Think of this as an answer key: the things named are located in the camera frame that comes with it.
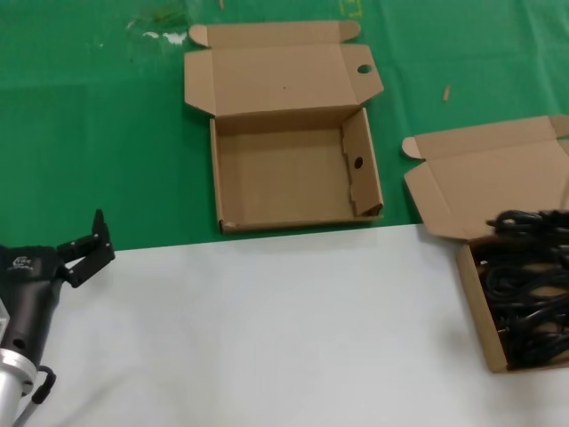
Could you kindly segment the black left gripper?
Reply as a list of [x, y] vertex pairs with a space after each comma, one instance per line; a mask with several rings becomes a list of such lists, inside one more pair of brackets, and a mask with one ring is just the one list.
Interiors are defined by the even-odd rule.
[[104, 213], [97, 209], [92, 233], [55, 248], [1, 247], [1, 301], [10, 316], [1, 347], [34, 364], [44, 354], [63, 280], [80, 287], [116, 258]]

